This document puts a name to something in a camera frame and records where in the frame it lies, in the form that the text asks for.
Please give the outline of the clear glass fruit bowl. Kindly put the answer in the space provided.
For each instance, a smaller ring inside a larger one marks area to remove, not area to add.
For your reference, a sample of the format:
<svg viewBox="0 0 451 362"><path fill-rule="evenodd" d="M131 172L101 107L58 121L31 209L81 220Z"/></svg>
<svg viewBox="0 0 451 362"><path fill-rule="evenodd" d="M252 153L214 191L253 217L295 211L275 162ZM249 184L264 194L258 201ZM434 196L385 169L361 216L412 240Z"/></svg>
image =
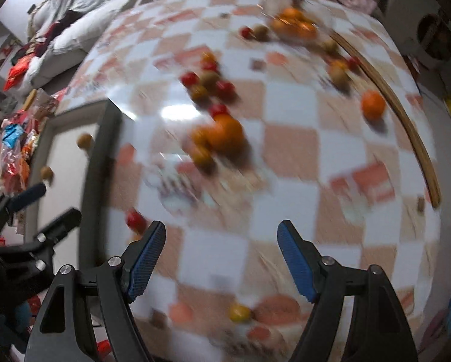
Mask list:
<svg viewBox="0 0 451 362"><path fill-rule="evenodd" d="M283 42L320 45L330 38L332 14L324 5L309 0L262 0L266 26Z"/></svg>

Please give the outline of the snack bags pile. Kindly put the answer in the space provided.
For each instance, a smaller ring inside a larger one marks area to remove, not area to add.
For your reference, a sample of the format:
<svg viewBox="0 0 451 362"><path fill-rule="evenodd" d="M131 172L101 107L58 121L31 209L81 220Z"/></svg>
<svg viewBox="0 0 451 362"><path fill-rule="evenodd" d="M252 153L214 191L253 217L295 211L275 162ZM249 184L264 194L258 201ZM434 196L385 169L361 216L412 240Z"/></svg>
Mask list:
<svg viewBox="0 0 451 362"><path fill-rule="evenodd" d="M0 126L0 194L14 195L27 188L31 160L40 132L54 116L62 96L33 89L22 108Z"/></svg>

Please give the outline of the large orange on table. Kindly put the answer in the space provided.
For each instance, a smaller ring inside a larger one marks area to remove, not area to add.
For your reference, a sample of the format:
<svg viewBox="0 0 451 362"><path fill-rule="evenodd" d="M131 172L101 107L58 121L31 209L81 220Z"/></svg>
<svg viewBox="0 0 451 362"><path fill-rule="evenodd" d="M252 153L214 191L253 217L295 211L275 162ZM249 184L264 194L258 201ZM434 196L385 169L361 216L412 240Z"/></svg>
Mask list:
<svg viewBox="0 0 451 362"><path fill-rule="evenodd" d="M369 90L361 97L361 111L369 122L375 122L383 117L386 101L380 92Z"/></svg>

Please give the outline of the yellow cherry tomato right group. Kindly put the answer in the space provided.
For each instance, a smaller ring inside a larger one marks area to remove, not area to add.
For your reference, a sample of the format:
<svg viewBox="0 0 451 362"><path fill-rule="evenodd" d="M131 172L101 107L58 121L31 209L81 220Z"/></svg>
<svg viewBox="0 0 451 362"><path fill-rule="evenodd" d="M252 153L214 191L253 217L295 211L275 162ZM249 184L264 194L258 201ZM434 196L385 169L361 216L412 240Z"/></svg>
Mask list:
<svg viewBox="0 0 451 362"><path fill-rule="evenodd" d="M348 70L349 69L349 64L347 62L347 60L345 59L335 59L329 62L329 67L330 68L340 68L342 70Z"/></svg>

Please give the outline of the red cherry tomato cluster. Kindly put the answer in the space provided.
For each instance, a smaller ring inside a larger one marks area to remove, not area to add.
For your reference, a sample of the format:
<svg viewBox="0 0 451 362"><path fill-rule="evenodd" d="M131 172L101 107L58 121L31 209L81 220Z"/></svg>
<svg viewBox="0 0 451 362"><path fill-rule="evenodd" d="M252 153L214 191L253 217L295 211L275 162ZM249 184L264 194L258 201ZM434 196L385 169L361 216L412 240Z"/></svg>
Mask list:
<svg viewBox="0 0 451 362"><path fill-rule="evenodd" d="M215 94L219 99L229 101L236 97L236 89L230 81L219 80L215 84Z"/></svg>
<svg viewBox="0 0 451 362"><path fill-rule="evenodd" d="M220 72L220 68L215 61L205 61L201 64L201 69L203 71L211 71L215 73Z"/></svg>
<svg viewBox="0 0 451 362"><path fill-rule="evenodd" d="M180 82L186 88L191 88L199 84L199 76L193 71L187 71L179 77Z"/></svg>

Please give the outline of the shallow cardboard box tray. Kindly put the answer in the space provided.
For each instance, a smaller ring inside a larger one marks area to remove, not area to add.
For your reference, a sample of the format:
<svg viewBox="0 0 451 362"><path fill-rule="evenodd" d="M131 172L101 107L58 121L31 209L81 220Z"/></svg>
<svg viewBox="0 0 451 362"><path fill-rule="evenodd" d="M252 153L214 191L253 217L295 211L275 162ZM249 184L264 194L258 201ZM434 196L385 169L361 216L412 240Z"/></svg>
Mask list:
<svg viewBox="0 0 451 362"><path fill-rule="evenodd" d="M45 183L45 196L25 210L24 240L29 241L69 208L81 211L81 226L55 247L55 270L66 264L76 269L90 267L100 260L99 217L109 153L121 122L122 112L105 99L58 114L48 120L40 134L29 182L33 185L41 181L40 170L44 166L53 169L54 178ZM82 133L93 136L88 151L76 145Z"/></svg>

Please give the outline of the yellow tomato below orange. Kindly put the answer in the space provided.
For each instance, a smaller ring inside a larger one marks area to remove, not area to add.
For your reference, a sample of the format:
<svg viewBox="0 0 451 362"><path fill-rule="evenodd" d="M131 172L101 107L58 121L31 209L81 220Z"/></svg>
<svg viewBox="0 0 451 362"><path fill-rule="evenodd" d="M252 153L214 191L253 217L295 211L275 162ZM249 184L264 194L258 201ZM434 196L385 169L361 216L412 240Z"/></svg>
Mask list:
<svg viewBox="0 0 451 362"><path fill-rule="evenodd" d="M203 171L210 170L215 165L212 153L206 147L194 146L189 156L194 165Z"/></svg>

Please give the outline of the orange near table edge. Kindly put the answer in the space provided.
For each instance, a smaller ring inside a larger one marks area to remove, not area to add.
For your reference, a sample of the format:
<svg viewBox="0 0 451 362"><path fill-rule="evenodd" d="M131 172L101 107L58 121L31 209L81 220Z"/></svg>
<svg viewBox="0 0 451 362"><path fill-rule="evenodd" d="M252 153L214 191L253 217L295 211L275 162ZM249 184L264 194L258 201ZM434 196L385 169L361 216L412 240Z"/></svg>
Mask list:
<svg viewBox="0 0 451 362"><path fill-rule="evenodd" d="M246 144L243 126L229 114L216 115L206 129L206 138L215 153L236 156Z"/></svg>

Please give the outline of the grey white bedding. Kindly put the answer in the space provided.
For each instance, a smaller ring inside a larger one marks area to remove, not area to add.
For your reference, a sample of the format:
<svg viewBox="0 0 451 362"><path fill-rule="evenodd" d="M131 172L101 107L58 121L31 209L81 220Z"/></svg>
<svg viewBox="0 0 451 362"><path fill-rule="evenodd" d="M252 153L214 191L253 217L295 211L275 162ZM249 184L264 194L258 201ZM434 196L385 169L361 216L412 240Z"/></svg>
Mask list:
<svg viewBox="0 0 451 362"><path fill-rule="evenodd" d="M154 0L45 0L30 14L27 40L33 58L20 88L41 87L78 65L109 22Z"/></svg>

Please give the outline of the yellow tomato beside orange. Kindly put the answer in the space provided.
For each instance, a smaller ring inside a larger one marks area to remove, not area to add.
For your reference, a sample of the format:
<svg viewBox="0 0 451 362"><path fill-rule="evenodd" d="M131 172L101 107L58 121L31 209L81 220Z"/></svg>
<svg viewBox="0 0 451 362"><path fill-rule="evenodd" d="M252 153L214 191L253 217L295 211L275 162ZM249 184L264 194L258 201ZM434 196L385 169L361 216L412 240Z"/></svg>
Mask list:
<svg viewBox="0 0 451 362"><path fill-rule="evenodd" d="M210 142L208 140L207 134L207 127L197 127L190 132L189 138L191 142L193 142L193 145L197 147L209 148Z"/></svg>

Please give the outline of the brown longan in tray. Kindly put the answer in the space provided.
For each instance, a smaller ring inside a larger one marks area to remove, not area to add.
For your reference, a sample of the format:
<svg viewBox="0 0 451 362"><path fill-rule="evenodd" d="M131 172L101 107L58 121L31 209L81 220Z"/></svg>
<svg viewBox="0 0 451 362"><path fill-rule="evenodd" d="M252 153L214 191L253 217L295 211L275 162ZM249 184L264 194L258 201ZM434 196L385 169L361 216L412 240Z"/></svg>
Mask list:
<svg viewBox="0 0 451 362"><path fill-rule="evenodd" d="M40 170L40 177L42 181L52 181L54 178L54 171L49 166L44 166Z"/></svg>

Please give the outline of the oranges inside bowl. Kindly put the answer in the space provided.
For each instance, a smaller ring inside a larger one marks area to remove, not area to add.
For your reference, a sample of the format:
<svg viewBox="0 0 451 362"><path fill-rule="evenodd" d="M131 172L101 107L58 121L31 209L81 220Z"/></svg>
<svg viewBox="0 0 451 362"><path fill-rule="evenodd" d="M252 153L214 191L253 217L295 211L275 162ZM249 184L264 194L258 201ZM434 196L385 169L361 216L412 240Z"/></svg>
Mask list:
<svg viewBox="0 0 451 362"><path fill-rule="evenodd" d="M280 37L313 40L318 36L318 28L311 18L294 7L287 7L276 15L270 23L271 29Z"/></svg>

